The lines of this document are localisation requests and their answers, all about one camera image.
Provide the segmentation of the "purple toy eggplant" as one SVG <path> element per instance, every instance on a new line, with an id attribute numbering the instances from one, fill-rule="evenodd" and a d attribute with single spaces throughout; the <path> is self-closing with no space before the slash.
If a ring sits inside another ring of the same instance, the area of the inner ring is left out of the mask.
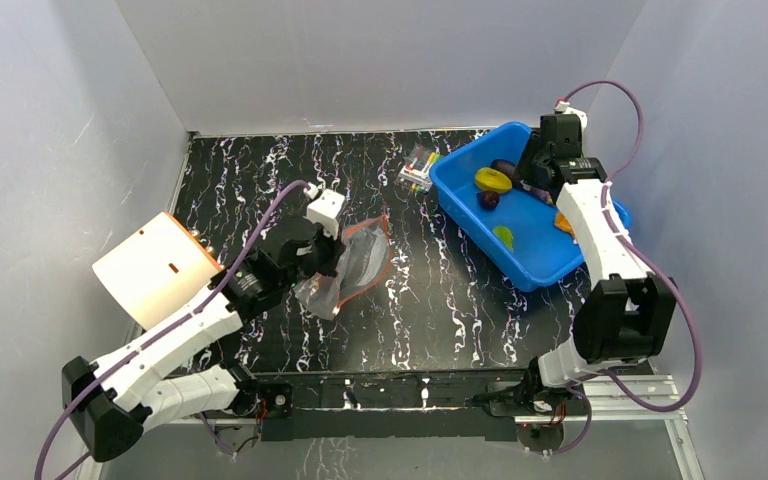
<path id="1" fill-rule="evenodd" d="M 517 165 L 510 161 L 495 159 L 491 162 L 491 168 L 504 174 L 513 184 L 520 182 L 520 176 L 516 171 Z"/>

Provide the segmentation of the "dark red toy plum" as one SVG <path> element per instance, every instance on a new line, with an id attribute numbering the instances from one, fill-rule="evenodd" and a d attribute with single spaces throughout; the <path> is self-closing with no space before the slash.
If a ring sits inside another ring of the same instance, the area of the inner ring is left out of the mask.
<path id="1" fill-rule="evenodd" d="M 476 198 L 481 209 L 493 211 L 498 207 L 501 195 L 495 191 L 480 191 Z"/>

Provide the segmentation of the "clear zip bag orange zipper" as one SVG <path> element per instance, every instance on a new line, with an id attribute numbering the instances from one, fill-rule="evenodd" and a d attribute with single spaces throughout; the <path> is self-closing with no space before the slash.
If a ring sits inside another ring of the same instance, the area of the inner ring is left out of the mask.
<path id="1" fill-rule="evenodd" d="M 386 215 L 366 219 L 343 231 L 345 251 L 335 277 L 316 274 L 294 288 L 301 307 L 333 320 L 350 300 L 380 282 L 390 264 L 390 233 Z"/>

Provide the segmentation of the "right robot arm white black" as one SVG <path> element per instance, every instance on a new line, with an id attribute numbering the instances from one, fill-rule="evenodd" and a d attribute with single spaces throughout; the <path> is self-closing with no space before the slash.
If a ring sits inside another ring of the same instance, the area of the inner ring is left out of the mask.
<path id="1" fill-rule="evenodd" d="M 574 234 L 591 282 L 569 339 L 533 359 L 513 390 L 516 403 L 547 414 L 570 398 L 573 383 L 658 354 L 676 299 L 666 281 L 631 252 L 605 170 L 583 153 L 577 115 L 542 116 L 517 172 L 528 185 L 550 194 Z"/>

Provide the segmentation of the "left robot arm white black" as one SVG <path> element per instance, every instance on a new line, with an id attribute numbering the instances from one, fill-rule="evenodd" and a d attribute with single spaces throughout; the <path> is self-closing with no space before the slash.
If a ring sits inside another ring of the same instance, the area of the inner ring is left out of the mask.
<path id="1" fill-rule="evenodd" d="M 129 450 L 148 430 L 204 410 L 254 411 L 259 391 L 237 367 L 168 375 L 199 350 L 275 307 L 298 283 L 333 275 L 345 246 L 335 218 L 279 221 L 254 234 L 241 256 L 194 298 L 137 340 L 94 361 L 77 356 L 61 370 L 63 422 L 97 462 Z"/>

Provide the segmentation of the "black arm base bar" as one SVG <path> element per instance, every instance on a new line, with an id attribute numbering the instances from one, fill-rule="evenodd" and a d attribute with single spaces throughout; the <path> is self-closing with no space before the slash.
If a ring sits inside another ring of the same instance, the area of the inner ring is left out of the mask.
<path id="1" fill-rule="evenodd" d="M 385 372 L 259 373 L 283 387 L 286 406 L 268 413 L 271 442 L 319 438 L 478 437 L 513 442 L 525 428 L 581 417 L 563 392 L 547 406 L 525 404 L 522 368 Z"/>

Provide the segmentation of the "green toy leaf vegetable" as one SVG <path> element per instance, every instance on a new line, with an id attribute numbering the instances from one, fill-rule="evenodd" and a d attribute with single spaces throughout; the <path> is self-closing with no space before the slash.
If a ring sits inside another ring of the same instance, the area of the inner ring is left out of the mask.
<path id="1" fill-rule="evenodd" d="M 492 232 L 508 251 L 514 251 L 514 235 L 510 228 L 499 225 L 494 227 Z"/>

